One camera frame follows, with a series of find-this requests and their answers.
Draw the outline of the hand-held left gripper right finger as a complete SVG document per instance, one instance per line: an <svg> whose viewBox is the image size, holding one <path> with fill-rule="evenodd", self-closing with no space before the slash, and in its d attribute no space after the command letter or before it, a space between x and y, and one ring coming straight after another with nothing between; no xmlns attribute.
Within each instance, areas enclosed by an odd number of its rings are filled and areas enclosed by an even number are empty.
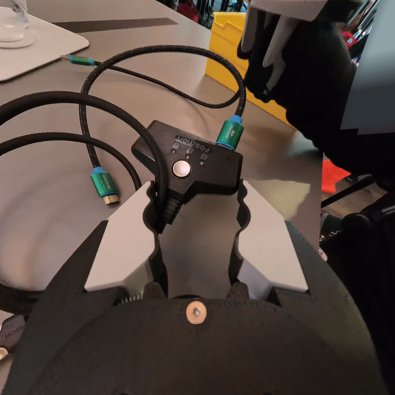
<svg viewBox="0 0 395 395"><path fill-rule="evenodd" d="M240 229L230 255L230 283L246 284L250 294L273 288L305 293L307 281L284 217L243 179L237 201Z"/></svg>

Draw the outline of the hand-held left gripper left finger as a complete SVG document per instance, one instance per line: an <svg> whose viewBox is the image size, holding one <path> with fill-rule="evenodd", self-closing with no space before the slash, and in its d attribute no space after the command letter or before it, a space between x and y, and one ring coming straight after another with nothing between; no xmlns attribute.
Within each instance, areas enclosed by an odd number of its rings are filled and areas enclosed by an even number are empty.
<svg viewBox="0 0 395 395"><path fill-rule="evenodd" d="M168 295L167 270L154 229L155 192L154 182L146 182L108 218L86 291L122 287L136 297L153 281Z"/></svg>

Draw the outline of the black hdmi switch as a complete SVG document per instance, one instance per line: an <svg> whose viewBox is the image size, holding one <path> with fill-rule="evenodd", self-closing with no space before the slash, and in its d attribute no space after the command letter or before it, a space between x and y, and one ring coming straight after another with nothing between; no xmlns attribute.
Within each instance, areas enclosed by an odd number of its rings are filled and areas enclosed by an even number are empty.
<svg viewBox="0 0 395 395"><path fill-rule="evenodd" d="M240 181L243 156L191 133L153 121L147 128L161 152L170 199L188 203L198 194L233 195Z"/></svg>

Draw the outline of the yellow plastic bin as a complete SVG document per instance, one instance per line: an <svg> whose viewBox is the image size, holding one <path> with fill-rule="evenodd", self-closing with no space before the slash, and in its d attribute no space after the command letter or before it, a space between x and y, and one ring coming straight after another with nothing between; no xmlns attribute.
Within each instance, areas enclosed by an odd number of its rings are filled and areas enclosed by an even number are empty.
<svg viewBox="0 0 395 395"><path fill-rule="evenodd" d="M209 50L228 60L244 77L248 62L237 57L237 48L243 35L246 14L242 12L214 12L213 17ZM207 59L205 74L233 92L238 90L238 84L233 75L211 59ZM256 99L249 90L246 90L246 100L290 126L286 120L285 109L274 101L263 103Z"/></svg>

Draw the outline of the orange cloth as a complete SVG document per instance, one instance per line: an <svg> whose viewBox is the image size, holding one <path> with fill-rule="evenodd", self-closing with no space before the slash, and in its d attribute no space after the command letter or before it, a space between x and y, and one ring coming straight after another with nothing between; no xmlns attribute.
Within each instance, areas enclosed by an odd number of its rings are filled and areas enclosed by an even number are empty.
<svg viewBox="0 0 395 395"><path fill-rule="evenodd" d="M331 160L324 160L322 163L321 191L334 194L336 192L336 184L349 175L351 175L350 172L335 166Z"/></svg>

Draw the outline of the person's black pants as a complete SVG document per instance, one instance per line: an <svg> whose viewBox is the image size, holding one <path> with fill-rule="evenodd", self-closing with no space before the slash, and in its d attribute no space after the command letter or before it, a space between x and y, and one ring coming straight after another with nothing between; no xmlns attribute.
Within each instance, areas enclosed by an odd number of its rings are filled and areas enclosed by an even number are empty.
<svg viewBox="0 0 395 395"><path fill-rule="evenodd" d="M319 246L371 334L389 393L395 393L395 197L386 193L343 219L321 217Z"/></svg>

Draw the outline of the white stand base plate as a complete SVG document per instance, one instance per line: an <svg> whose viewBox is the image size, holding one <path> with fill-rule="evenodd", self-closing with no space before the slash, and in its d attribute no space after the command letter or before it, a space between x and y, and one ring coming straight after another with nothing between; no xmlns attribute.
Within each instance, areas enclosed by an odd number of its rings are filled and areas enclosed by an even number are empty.
<svg viewBox="0 0 395 395"><path fill-rule="evenodd" d="M6 82L89 46L87 39L28 13L27 1L0 7L0 81Z"/></svg>

